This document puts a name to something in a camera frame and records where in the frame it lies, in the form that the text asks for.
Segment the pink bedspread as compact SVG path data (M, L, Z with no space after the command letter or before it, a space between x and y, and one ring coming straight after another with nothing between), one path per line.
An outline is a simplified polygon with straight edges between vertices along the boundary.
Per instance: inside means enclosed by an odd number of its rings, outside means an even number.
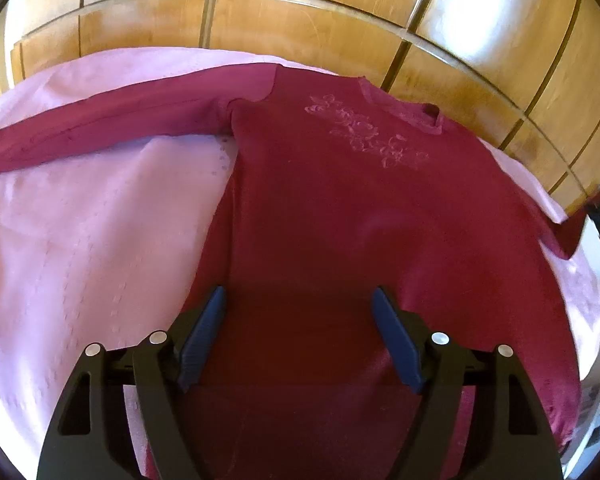
M99 52L3 94L0 129L133 84L249 64L312 70L244 52ZM582 212L563 212L524 166L480 142L555 226L583 226ZM236 159L231 136L203 133L122 141L0 172L0 445L23 477L36 475L54 407L88 344L138 344L207 297L190 302L185 275L198 266ZM579 242L569 258L548 263L581 382L600 351L600 286Z

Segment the dark red long-sleeve shirt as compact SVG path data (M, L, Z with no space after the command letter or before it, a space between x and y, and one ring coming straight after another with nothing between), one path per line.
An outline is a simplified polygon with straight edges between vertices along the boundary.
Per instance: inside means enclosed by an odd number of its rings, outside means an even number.
M122 141L228 134L237 159L185 275L228 313L186 436L234 479L377 479L415 421L416 400L372 324L372 293L459 344L509 344L558 445L581 387L549 256L560 228L471 132L434 106L364 79L273 64L133 84L0 129L0 172Z

